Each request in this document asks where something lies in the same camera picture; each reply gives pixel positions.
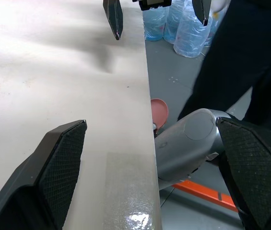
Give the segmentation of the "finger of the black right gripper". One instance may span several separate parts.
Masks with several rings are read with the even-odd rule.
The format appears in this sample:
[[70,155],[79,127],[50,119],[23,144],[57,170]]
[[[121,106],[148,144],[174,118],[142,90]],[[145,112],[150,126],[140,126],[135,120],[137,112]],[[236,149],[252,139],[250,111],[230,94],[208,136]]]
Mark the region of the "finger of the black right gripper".
[[211,0],[192,0],[196,17],[203,26],[207,26],[211,8]]
[[116,40],[121,39],[123,31],[123,12],[119,0],[103,0],[103,8]]

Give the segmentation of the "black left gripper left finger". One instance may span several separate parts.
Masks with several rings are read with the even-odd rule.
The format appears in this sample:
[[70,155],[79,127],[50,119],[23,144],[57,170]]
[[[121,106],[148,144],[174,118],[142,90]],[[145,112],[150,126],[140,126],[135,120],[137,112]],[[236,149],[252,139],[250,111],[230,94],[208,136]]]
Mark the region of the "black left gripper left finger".
[[0,230],[60,230],[78,181],[87,123],[45,134],[0,190]]

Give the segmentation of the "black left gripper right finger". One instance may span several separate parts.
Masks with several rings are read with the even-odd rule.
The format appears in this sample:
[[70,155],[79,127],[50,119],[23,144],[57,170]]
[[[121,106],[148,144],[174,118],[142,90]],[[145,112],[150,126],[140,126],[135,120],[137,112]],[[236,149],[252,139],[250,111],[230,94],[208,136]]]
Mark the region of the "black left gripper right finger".
[[219,170],[246,230],[271,230],[271,131],[219,118]]

